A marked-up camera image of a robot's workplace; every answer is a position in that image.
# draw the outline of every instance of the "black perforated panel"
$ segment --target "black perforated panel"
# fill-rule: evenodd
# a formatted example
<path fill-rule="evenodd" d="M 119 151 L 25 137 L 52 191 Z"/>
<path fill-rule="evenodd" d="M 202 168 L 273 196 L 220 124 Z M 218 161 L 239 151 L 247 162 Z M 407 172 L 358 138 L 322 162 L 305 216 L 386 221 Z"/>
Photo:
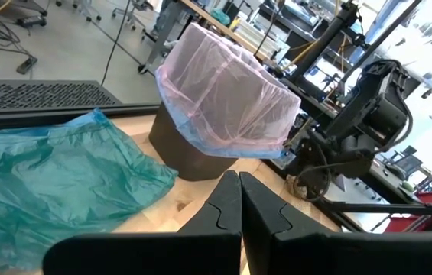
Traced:
<path fill-rule="evenodd" d="M 0 80 L 0 109 L 121 104 L 97 81 Z"/>

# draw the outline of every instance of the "desk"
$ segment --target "desk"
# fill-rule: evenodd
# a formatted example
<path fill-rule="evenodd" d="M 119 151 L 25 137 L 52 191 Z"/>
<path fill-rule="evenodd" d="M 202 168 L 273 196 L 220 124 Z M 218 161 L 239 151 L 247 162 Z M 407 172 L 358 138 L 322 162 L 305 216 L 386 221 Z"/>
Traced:
<path fill-rule="evenodd" d="M 204 11 L 201 7 L 193 3 L 191 0 L 177 0 L 176 2 L 171 2 L 169 8 L 167 8 L 167 10 L 171 12 L 167 16 L 167 20 L 164 24 L 164 27 L 161 30 L 160 34 L 158 35 L 156 43 L 154 44 L 153 50 L 149 54 L 146 63 L 144 65 L 139 66 L 138 68 L 139 73 L 145 73 L 149 69 L 149 66 L 154 62 L 156 57 L 158 57 L 161 50 L 163 49 L 163 43 L 168 38 L 168 34 L 171 32 L 171 29 L 175 25 L 178 15 L 183 11 L 184 8 L 189 8 L 195 13 L 197 13 L 198 15 L 200 15 L 202 19 L 206 20 L 212 26 L 216 27 L 221 34 L 231 37 L 234 41 L 236 41 L 236 43 L 244 47 L 246 50 L 249 50 L 252 53 L 256 51 L 256 48 L 253 47 L 253 45 L 251 45 L 250 43 L 248 43 L 248 41 L 235 35 L 225 25 L 219 23 L 215 18 L 210 16 L 210 14 L 208 14 L 207 11 Z M 256 56 L 260 60 L 264 60 L 265 58 L 267 58 L 261 52 L 258 52 Z"/>
<path fill-rule="evenodd" d="M 153 125 L 154 115 L 133 118 L 116 118 L 112 122 L 119 129 L 131 136 L 139 148 L 156 161 L 163 163 L 148 140 Z M 332 231 L 341 231 L 329 218 L 312 203 L 293 197 L 284 188 L 284 180 L 269 167 L 257 159 L 240 159 L 230 168 L 236 172 L 247 171 L 264 183 L 274 193 L 289 202 L 293 207 L 310 216 Z M 116 233 L 135 232 L 175 232 L 190 220 L 202 207 L 219 180 L 189 182 L 177 178 L 174 187 L 153 205 L 147 207 L 114 230 Z M 248 264 L 242 251 L 240 274 L 249 275 Z M 40 275 L 37 272 L 5 271 L 1 275 Z"/>

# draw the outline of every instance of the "black metal frame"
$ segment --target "black metal frame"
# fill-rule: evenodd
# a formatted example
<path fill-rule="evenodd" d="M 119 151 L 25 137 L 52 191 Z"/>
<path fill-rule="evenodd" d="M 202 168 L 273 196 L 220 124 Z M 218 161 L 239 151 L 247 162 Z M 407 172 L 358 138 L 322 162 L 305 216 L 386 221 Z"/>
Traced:
<path fill-rule="evenodd" d="M 154 115 L 159 104 L 130 104 L 119 106 L 33 108 L 0 110 L 0 130 L 4 128 L 40 127 L 58 125 L 99 108 L 108 118 Z"/>
<path fill-rule="evenodd" d="M 354 212 L 354 213 L 404 213 L 412 215 L 432 215 L 432 204 L 417 205 L 378 205 L 378 204 L 358 204 L 345 202 L 331 202 L 323 199 L 323 204 L 335 212 Z"/>

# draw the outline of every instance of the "pink plastic bag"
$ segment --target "pink plastic bag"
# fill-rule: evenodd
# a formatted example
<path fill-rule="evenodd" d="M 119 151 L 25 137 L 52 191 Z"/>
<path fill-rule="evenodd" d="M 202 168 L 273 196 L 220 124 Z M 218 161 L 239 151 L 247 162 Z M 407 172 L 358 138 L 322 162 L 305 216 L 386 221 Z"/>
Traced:
<path fill-rule="evenodd" d="M 280 157 L 300 99 L 250 52 L 191 24 L 156 71 L 178 131 L 217 157 Z"/>

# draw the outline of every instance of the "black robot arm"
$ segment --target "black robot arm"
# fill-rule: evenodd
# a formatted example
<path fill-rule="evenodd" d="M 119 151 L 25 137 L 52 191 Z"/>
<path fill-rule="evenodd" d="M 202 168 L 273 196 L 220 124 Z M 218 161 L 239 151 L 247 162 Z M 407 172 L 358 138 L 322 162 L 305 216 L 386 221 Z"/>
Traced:
<path fill-rule="evenodd" d="M 306 189 L 296 196 L 318 199 L 334 176 L 366 174 L 376 154 L 409 135 L 413 118 L 403 97 L 407 78 L 396 60 L 379 60 L 364 68 L 346 107 L 327 127 L 310 128 L 300 140 L 297 157 L 287 168 L 293 184 Z M 408 129 L 398 138 L 406 125 Z"/>

